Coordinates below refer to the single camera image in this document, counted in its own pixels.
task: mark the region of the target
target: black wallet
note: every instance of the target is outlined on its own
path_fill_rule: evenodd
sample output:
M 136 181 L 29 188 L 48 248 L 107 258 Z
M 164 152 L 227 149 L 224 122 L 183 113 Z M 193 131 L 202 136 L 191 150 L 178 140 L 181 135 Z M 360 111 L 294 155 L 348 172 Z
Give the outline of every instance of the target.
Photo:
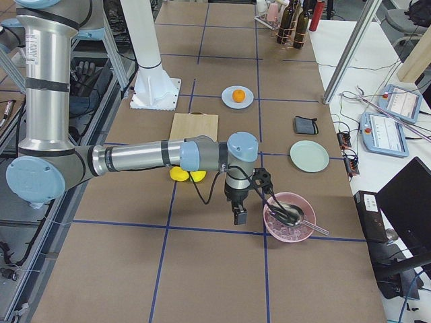
M 309 119 L 302 116 L 295 116 L 294 129 L 295 133 L 303 133 L 306 135 L 317 135 L 319 128 L 317 128 L 317 118 Z

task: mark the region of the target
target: black bag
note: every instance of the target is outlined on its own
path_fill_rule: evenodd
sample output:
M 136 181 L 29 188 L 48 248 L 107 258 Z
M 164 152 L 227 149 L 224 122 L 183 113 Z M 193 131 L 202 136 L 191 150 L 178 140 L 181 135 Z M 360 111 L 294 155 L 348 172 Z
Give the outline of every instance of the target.
M 411 4 L 412 1 L 410 1 L 409 10 L 405 14 L 415 25 L 429 27 L 431 25 L 431 0 L 418 0 Z

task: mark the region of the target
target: blue tablet device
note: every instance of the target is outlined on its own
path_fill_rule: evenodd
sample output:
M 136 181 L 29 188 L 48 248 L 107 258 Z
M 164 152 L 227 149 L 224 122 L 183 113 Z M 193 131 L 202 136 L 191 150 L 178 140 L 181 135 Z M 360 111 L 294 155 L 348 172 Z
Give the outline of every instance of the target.
M 360 129 L 365 147 L 372 153 L 395 157 L 409 155 L 403 127 L 395 120 L 383 114 L 365 112 Z
M 393 84 L 387 85 L 385 95 L 378 99 L 381 108 L 410 124 L 418 119 L 421 103 L 422 94 L 418 90 L 409 91 Z

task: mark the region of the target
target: chair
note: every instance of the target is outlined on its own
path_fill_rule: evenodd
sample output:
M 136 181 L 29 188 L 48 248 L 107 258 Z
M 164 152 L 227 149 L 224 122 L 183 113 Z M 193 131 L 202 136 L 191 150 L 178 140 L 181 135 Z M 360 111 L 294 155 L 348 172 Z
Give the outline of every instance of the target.
M 403 37 L 392 43 L 393 47 L 398 44 L 403 45 L 406 40 L 419 40 L 427 30 L 427 27 L 413 24 L 413 22 L 409 20 L 409 16 L 404 14 L 404 12 L 404 9 L 391 9 L 386 12 L 385 20 L 388 21 L 388 24 L 404 34 Z

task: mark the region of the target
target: bowl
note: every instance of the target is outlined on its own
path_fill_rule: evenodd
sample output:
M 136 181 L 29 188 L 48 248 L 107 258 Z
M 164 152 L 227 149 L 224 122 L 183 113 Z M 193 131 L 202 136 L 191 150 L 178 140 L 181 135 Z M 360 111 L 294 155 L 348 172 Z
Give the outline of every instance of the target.
M 302 196 L 291 192 L 280 192 L 275 194 L 275 197 L 279 202 L 285 202 L 300 207 L 304 211 L 305 220 L 316 224 L 316 213 L 314 212 L 310 203 Z M 268 199 L 268 203 L 270 205 L 276 205 L 276 202 L 272 197 Z M 268 232 L 275 239 L 278 239 L 282 242 L 304 241 L 310 237 L 314 231 L 303 224 L 299 225 L 298 227 L 288 227 L 271 215 L 267 205 L 263 207 L 263 221 L 265 222 L 265 227 L 267 228 Z

